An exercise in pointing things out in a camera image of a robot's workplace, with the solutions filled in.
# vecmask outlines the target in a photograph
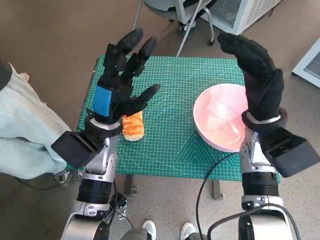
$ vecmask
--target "grid lines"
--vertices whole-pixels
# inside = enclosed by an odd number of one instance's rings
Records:
[[[77,129],[84,128],[86,108],[92,110],[95,87],[102,75],[104,56],[97,60]],[[117,173],[182,178],[204,178],[210,167],[226,156],[207,145],[193,121],[193,105],[205,89],[222,83],[244,85],[234,59],[152,56],[133,80],[133,95],[153,84],[158,93],[143,110],[144,138],[129,142],[121,135]],[[211,179],[241,181],[238,154],[220,163]]]

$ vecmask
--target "white sneaker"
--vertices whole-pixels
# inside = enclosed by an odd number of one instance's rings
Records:
[[[180,239],[185,240],[187,237],[189,237],[190,234],[193,234],[196,232],[197,230],[195,226],[190,222],[186,222],[181,229]]]
[[[147,220],[142,224],[142,228],[145,229],[152,237],[152,240],[156,240],[156,225],[153,221]]]

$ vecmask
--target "gray floor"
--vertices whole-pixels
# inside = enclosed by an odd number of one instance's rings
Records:
[[[108,43],[115,43],[133,23],[137,1],[118,0],[0,0],[0,55],[18,71],[28,72],[31,85],[72,128],[85,97],[96,58]],[[291,71],[320,36],[318,0],[283,0],[272,17],[265,16],[244,32],[265,46],[276,65],[284,70],[282,106],[289,113],[287,128],[309,139],[320,153],[320,89]],[[170,24],[142,8],[138,26],[145,38],[156,36],[156,55],[175,55],[182,36]],[[192,30],[182,56],[229,57],[219,45],[206,45],[208,26],[202,20]],[[303,239],[320,239],[320,165],[289,179],[280,190],[295,217]],[[123,176],[118,176],[120,185]],[[137,197],[130,199],[129,217],[135,226],[153,219],[159,239],[178,239],[186,221],[195,222],[195,192],[201,180],[137,176]],[[34,184],[51,183],[48,176]],[[77,184],[49,192],[24,187],[10,176],[0,175],[0,235],[4,240],[57,240]],[[224,200],[213,201],[209,186],[200,203],[203,229],[214,221],[240,210],[241,184],[223,182]],[[215,239],[237,239],[237,222],[221,226]],[[129,229],[125,221],[111,229],[111,239]]]

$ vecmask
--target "cutting mat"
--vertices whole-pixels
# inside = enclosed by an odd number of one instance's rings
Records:
[[[78,130],[84,128],[85,109],[92,109],[103,61],[104,56],[97,60]],[[150,57],[143,73],[133,80],[133,94],[139,95],[153,84],[160,84],[161,88],[143,110],[144,138],[129,142],[120,136],[117,173],[204,178],[210,167],[228,153],[210,147],[198,135],[193,105],[201,92],[222,83],[244,84],[236,60]],[[221,162],[210,178],[240,181],[239,155]]]

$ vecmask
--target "plastic bowl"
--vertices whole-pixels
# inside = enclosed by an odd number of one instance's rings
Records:
[[[245,138],[241,114],[247,109],[244,86],[219,84],[197,98],[193,119],[198,133],[211,147],[223,152],[239,152]]]

